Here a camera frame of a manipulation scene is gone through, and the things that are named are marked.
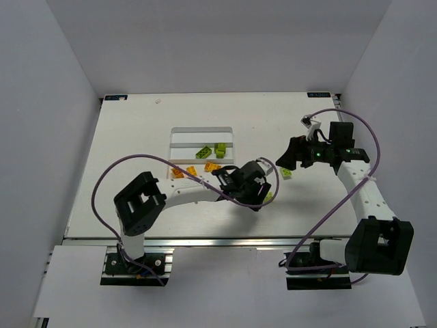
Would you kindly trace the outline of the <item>lime lego brick hidden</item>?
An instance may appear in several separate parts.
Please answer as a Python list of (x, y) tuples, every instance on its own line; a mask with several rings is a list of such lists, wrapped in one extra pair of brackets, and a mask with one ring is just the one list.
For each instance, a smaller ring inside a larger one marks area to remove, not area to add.
[(289, 180), (292, 178), (292, 172), (284, 167), (280, 168), (280, 173), (284, 180)]

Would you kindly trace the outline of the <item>lime small lego brick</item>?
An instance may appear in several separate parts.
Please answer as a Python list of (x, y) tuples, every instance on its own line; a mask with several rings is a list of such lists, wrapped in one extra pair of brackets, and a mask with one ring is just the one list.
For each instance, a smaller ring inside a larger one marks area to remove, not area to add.
[(271, 192), (268, 192), (268, 194), (266, 195), (264, 201), (265, 201), (265, 202), (268, 202), (269, 200), (272, 199), (272, 197), (273, 197), (273, 194), (272, 194)]

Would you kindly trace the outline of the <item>orange lego brick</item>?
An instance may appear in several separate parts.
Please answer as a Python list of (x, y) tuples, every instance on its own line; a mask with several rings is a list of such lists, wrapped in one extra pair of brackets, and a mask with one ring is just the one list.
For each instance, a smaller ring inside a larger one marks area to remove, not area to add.
[(207, 162), (204, 165), (204, 171), (205, 172), (213, 172), (214, 170), (217, 170), (217, 169), (220, 169), (220, 168), (222, 168), (221, 165), (216, 164), (216, 163), (211, 163), (211, 162)]

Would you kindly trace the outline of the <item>lime square lego brick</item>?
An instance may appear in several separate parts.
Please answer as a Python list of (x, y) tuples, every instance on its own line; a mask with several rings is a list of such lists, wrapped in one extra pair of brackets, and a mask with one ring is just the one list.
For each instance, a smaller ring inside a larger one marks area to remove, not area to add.
[(217, 159), (223, 159), (226, 155), (226, 143), (216, 143), (214, 145), (214, 153)]

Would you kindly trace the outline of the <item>lime long lego brick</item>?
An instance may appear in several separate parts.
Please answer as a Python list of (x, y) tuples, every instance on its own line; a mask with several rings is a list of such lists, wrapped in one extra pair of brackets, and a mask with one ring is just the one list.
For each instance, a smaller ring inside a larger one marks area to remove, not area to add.
[(212, 149), (209, 146), (204, 146), (196, 154), (196, 159), (206, 159), (212, 154)]

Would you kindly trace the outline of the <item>yellow lego brick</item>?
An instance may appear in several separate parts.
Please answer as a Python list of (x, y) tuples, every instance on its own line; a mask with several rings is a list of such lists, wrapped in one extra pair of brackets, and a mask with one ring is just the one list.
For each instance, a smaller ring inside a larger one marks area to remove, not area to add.
[(186, 171), (193, 176), (198, 176), (195, 166), (187, 167)]

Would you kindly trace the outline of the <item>orange rounded lego piece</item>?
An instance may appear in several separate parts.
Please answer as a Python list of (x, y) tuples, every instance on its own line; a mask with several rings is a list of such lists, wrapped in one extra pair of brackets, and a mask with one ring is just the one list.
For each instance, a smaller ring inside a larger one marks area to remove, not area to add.
[(171, 168), (171, 177), (174, 179), (184, 178), (184, 174), (176, 168)]

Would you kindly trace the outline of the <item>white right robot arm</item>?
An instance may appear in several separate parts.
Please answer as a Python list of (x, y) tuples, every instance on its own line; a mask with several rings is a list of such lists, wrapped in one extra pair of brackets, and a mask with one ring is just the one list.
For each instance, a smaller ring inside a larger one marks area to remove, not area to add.
[(355, 148), (354, 126), (350, 122), (331, 122), (329, 136), (320, 123), (309, 118), (302, 123), (305, 136), (293, 137), (277, 164), (289, 170), (314, 163), (329, 164), (348, 192), (358, 225), (349, 239), (321, 238), (309, 246), (307, 258), (297, 253), (288, 256), (288, 271), (318, 271), (345, 267), (353, 273), (401, 275), (414, 236), (412, 224), (401, 221), (389, 208), (375, 180), (366, 151)]

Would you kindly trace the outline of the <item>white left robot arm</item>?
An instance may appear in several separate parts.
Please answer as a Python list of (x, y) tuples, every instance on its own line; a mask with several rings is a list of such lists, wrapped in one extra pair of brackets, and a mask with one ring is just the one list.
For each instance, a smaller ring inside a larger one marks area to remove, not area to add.
[(114, 198), (122, 249), (132, 260), (143, 257), (145, 232), (162, 211), (175, 206), (235, 200), (258, 211), (271, 188), (267, 176), (273, 171), (273, 164), (257, 159), (241, 168), (228, 165), (216, 169), (202, 178), (158, 180), (151, 172), (139, 174)]

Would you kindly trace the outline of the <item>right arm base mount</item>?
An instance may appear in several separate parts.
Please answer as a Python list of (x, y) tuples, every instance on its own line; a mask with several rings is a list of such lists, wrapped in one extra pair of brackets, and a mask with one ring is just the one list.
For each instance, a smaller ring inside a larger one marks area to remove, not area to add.
[[(285, 269), (288, 290), (349, 290), (352, 288), (349, 271), (344, 266), (334, 266), (329, 262), (316, 262), (309, 252), (298, 252), (290, 262), (294, 270), (285, 268), (290, 252), (278, 263)], [(295, 270), (306, 266), (322, 266), (321, 269)]]

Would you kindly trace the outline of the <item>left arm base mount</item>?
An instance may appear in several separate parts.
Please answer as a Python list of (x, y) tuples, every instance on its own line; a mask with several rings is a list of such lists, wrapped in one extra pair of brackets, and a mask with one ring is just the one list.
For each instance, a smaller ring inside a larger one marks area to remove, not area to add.
[(166, 253), (146, 252), (134, 264), (120, 250), (108, 251), (104, 258), (101, 286), (164, 287), (169, 281), (171, 256)]

